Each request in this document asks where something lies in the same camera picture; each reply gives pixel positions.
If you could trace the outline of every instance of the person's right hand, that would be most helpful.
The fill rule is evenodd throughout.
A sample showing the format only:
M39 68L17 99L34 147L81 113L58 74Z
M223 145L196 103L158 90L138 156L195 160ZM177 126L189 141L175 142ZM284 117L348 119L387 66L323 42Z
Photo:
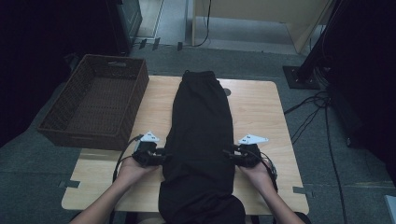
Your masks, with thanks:
M265 164L268 167L271 166L267 161L265 161ZM274 189L271 176L261 162L253 168L239 166L239 169L248 177L256 189Z

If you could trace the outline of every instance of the black cloth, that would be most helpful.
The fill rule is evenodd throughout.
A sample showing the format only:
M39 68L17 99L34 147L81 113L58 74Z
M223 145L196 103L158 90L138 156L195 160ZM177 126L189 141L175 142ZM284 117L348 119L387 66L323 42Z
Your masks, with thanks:
M173 104L159 210L167 223L245 223L233 193L233 119L224 89L211 71L186 71Z

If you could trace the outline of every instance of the light wood tabletop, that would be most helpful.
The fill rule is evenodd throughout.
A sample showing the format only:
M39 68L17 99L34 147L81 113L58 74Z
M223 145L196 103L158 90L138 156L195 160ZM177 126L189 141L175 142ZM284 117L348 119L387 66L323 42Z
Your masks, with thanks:
M165 145L171 128L172 105L181 77L150 76L149 83L139 107L131 138L152 131L161 139L157 147ZM270 81L247 81L219 79L228 96L233 115L234 142L247 134L269 139L259 148L274 162L278 178L279 195L295 212L309 211L304 194L294 193L293 187L302 188L303 183L294 156L288 127L283 115L276 84ZM132 154L134 143L124 156ZM62 207L83 210L93 203L110 185L112 174L120 156L119 151L81 150L71 180L79 181L78 188L67 188ZM128 191L116 206L118 211L158 212L158 195L162 169L145 176ZM233 195L245 206L247 215L271 214L260 194L236 168Z

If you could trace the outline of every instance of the person's left hand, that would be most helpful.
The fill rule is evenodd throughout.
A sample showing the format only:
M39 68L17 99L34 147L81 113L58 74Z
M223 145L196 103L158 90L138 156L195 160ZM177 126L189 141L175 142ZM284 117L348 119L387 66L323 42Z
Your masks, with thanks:
M132 186L132 184L136 183L145 174L148 174L156 169L158 169L158 166L149 166L143 168L136 160L134 160L134 158L129 157L123 160L116 181L119 180L128 184L129 186Z

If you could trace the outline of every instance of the wooden table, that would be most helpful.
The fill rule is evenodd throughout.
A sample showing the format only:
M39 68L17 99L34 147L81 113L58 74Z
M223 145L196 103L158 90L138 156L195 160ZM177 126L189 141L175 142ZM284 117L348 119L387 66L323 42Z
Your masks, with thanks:
M172 104L181 77L150 76L148 87L136 116L131 136L152 131L163 147L171 128ZM278 172L279 195L293 211L308 213L304 194L293 193L293 187L303 186L297 167L288 127L282 112L276 85L268 81L219 79L223 88L231 91L228 97L233 115L234 141L246 134L269 138L259 144ZM124 156L132 154L131 144ZM110 185L118 151L82 149L71 180L80 181L77 189L67 188L62 200L64 209L83 210L95 201ZM163 181L162 169L146 176L136 184L116 206L118 211L158 212L158 194ZM233 194L246 208L248 215L269 215L271 212L260 194L236 169Z
M193 0L192 45L195 44L196 17L207 17L209 1ZM300 53L331 3L332 0L216 0L212 1L210 17L286 23L294 47Z

